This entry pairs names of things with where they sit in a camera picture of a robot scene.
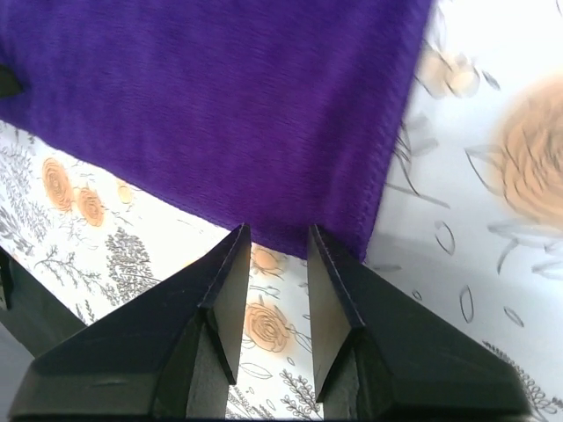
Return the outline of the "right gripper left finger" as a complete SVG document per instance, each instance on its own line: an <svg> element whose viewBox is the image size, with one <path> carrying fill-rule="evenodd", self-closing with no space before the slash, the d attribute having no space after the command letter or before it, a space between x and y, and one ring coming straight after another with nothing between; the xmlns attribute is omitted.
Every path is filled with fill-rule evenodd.
<svg viewBox="0 0 563 422"><path fill-rule="evenodd" d="M238 378L251 231L36 358L13 418L221 418Z"/></svg>

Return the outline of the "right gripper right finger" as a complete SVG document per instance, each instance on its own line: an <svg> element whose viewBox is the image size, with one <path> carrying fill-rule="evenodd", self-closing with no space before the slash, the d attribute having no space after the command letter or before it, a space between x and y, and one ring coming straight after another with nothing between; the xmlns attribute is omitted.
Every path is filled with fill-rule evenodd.
<svg viewBox="0 0 563 422"><path fill-rule="evenodd" d="M516 371L351 256L308 238L316 399L328 418L524 418Z"/></svg>

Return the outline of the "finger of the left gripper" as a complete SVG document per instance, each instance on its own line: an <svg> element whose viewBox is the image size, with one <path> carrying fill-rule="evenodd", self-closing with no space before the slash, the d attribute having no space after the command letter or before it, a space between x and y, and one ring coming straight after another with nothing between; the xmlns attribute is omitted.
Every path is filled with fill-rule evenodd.
<svg viewBox="0 0 563 422"><path fill-rule="evenodd" d="M23 84L8 66L0 65L0 98L16 96L24 91Z"/></svg>

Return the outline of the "purple towel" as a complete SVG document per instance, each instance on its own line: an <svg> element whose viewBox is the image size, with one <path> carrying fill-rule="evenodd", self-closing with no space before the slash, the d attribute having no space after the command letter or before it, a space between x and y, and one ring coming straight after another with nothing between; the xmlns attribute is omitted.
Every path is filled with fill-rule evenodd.
<svg viewBox="0 0 563 422"><path fill-rule="evenodd" d="M258 244L375 226L429 1L4 1L1 117Z"/></svg>

